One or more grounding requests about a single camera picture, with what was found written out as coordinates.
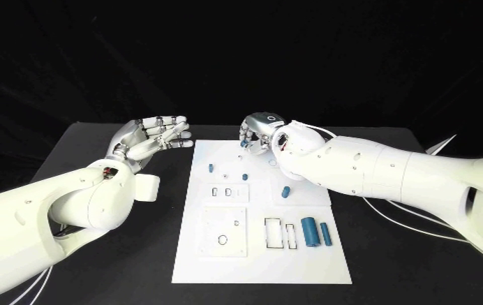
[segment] white cable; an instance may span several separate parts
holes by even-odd
[[[419,216],[421,218],[424,218],[424,219],[432,221],[434,223],[438,223],[441,226],[445,226],[447,228],[454,229],[447,223],[442,223],[441,221],[436,221],[435,219],[432,219],[432,218],[424,216],[422,214],[415,213],[412,210],[403,208],[399,204],[396,204],[392,200],[387,200],[387,199],[386,199],[386,201],[390,202],[390,203],[396,206],[396,208],[399,208],[399,209],[402,209],[403,211],[409,212],[409,213],[413,214],[415,216]]]
[[[380,214],[380,216],[383,216],[392,223],[395,223],[396,225],[408,228],[409,230],[413,230],[415,232],[419,232],[422,234],[431,235],[432,237],[441,237],[442,239],[448,239],[448,240],[455,240],[460,242],[465,242],[470,243],[467,240],[462,239],[457,239],[455,237],[445,237],[444,235],[438,235],[429,232],[425,232],[424,230],[418,230],[416,228],[412,228],[409,226],[406,226],[405,224],[399,223],[398,221],[392,220],[386,215],[383,215],[379,210],[372,206],[372,203],[364,199],[364,197],[362,197],[362,199],[364,200],[364,202],[367,203],[367,205],[370,206],[370,208]]]
[[[304,125],[305,127],[308,127],[308,128],[318,129],[320,131],[325,132],[331,137],[337,137],[337,135],[333,134],[331,131],[327,131],[327,129],[323,129],[323,128],[320,128],[320,127],[317,127],[317,126],[313,126],[313,125],[307,125],[307,124],[304,124],[302,122],[298,122],[298,123],[300,123],[301,125]]]
[[[24,297],[24,295],[28,293],[28,291],[31,290],[31,288],[37,285],[37,282],[40,281],[40,278],[43,277],[44,273],[47,272],[49,269],[46,269],[37,279],[34,280],[34,282],[31,283],[31,285],[28,286],[28,289],[17,296],[15,300],[8,304],[8,305],[13,305],[13,304],[17,304],[18,301],[21,300],[21,298]]]
[[[34,301],[36,301],[36,300],[37,300],[37,298],[39,298],[39,295],[40,295],[40,293],[41,293],[41,290],[43,290],[44,284],[47,283],[47,279],[49,279],[49,276],[50,276],[50,272],[52,272],[52,267],[49,267],[49,269],[47,269],[47,276],[44,277],[44,280],[43,280],[41,287],[40,287],[40,289],[39,289],[39,292],[37,292],[37,294],[34,295],[34,299],[31,300],[31,302],[30,302],[30,305],[33,305]]]

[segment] black table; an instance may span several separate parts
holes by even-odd
[[[73,124],[34,181],[102,158],[119,127],[119,124]],[[338,135],[422,152],[411,131],[403,128],[330,129]],[[190,131],[196,139],[238,138],[236,126],[193,126]],[[481,254],[467,244],[389,223],[360,198],[333,192],[331,208],[351,285],[171,284],[191,153],[193,149],[186,148],[155,155],[142,173],[161,178],[157,201],[135,202],[121,227],[54,265],[36,304],[408,305],[475,304],[483,300]],[[451,235],[451,231],[385,201],[372,202],[402,223]],[[7,304],[28,285],[30,282],[0,295],[0,304]]]

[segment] blue battery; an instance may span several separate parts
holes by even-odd
[[[307,247],[320,246],[317,225],[314,224],[314,219],[310,216],[301,219],[301,229],[304,230],[304,244]]]
[[[331,246],[330,234],[325,223],[320,223],[320,229],[321,229],[321,235],[324,236],[324,245]]]
[[[281,196],[282,196],[282,198],[287,198],[287,197],[288,197],[288,194],[289,194],[289,186],[285,186],[285,187],[284,187],[284,190],[281,191]]]

